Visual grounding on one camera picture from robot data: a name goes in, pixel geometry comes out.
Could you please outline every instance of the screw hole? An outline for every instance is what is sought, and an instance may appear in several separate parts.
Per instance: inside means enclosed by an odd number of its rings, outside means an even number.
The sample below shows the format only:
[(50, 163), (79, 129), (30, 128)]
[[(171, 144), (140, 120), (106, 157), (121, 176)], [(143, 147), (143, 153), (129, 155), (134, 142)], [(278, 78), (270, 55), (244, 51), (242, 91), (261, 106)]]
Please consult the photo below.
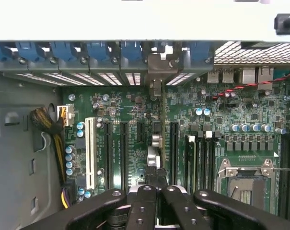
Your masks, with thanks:
[(144, 223), (144, 220), (143, 220), (143, 219), (138, 219), (138, 220), (136, 221), (136, 223), (138, 223), (138, 224), (143, 224), (143, 223)]

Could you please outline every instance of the green circuit board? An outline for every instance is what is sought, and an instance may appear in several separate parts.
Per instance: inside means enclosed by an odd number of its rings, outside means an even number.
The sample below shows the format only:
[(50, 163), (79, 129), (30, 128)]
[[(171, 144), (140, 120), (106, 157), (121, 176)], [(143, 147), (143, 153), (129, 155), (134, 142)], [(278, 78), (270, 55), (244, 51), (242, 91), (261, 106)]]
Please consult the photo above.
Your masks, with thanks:
[[(154, 132), (152, 123), (161, 121), (163, 145), (160, 149), (163, 167), (169, 173), (169, 183), (184, 186), (188, 192), (195, 189), (210, 188), (222, 194), (237, 197), (245, 203), (250, 203), (251, 196), (255, 196), (255, 189), (260, 195), (254, 201), (262, 199), (260, 208), (277, 213), (278, 199), (278, 172), (269, 177), (261, 174), (244, 174), (239, 171), (234, 177), (221, 178), (220, 167), (226, 159), (231, 167), (243, 168), (246, 172), (260, 168), (267, 160), (274, 167), (279, 167), (281, 135), (275, 132), (276, 128), (287, 128), (284, 121), (288, 120), (289, 105), (284, 100), (288, 89), (282, 83), (274, 83), (270, 95), (262, 96), (257, 90), (233, 91), (235, 96), (221, 96), (217, 100), (211, 95), (217, 95), (232, 88), (227, 84), (200, 84), (189, 82), (181, 87), (165, 87), (161, 98), (149, 96), (147, 88), (143, 87), (67, 87), (63, 89), (64, 104), (73, 105), (75, 111), (75, 125), (84, 122), (87, 117), (101, 117), (103, 124), (111, 124), (111, 148), (105, 146), (105, 128), (97, 128), (97, 168), (112, 167), (113, 175), (97, 176), (98, 185), (95, 193), (101, 193), (109, 187), (125, 188), (138, 185), (145, 181), (145, 168), (147, 165), (147, 148), (151, 145)], [(72, 102), (68, 99), (70, 94), (75, 95)], [(195, 109), (207, 108), (208, 116), (196, 115)], [(142, 140), (139, 137), (139, 124), (143, 124)], [(231, 125), (246, 125), (246, 132), (233, 132)], [(251, 131), (250, 125), (267, 125), (269, 132)], [(172, 127), (175, 126), (178, 140), (173, 144)], [(207, 141), (205, 135), (213, 134), (213, 140)], [(127, 148), (123, 154), (123, 139)], [(196, 145), (187, 142), (188, 136), (196, 137)], [(77, 186), (84, 186), (86, 174), (85, 141), (77, 137), (77, 128), (68, 127), (65, 131), (66, 145), (76, 148), (75, 172), (70, 178), (76, 179)], [(176, 146), (175, 165), (171, 161), (174, 155), (173, 147)], [(112, 150), (111, 159), (105, 157), (107, 151)], [(202, 159), (200, 153), (213, 154), (210, 159)], [(123, 165), (122, 156), (127, 157)], [(127, 180), (123, 183), (122, 173), (126, 173)], [(237, 183), (243, 179), (245, 186), (239, 191), (233, 191)]]

